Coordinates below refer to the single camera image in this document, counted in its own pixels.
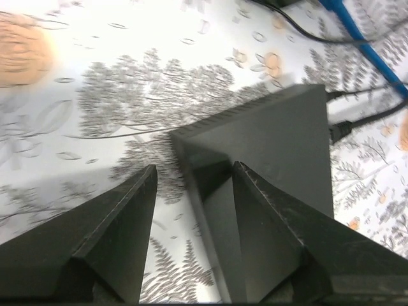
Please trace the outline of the black network switch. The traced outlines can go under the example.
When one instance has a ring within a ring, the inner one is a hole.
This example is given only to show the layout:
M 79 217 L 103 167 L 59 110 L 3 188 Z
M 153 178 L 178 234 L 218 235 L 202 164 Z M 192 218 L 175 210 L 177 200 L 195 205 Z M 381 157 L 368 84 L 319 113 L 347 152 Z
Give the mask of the black network switch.
M 333 215 L 327 93 L 295 84 L 170 134 L 224 302 L 245 302 L 231 171 L 241 161 L 269 183 Z

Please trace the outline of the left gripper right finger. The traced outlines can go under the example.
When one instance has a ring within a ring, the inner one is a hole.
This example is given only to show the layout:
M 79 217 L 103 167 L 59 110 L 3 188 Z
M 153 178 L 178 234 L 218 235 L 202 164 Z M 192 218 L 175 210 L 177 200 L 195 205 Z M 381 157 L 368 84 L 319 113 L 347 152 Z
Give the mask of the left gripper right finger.
M 233 192 L 251 303 L 405 303 L 407 260 L 241 162 Z

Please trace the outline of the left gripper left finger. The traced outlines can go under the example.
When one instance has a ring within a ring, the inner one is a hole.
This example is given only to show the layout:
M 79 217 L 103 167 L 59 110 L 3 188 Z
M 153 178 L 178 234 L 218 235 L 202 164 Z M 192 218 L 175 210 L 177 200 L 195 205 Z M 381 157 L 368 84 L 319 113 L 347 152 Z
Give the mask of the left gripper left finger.
M 156 203 L 151 164 L 119 186 L 1 246 L 4 303 L 136 303 Z

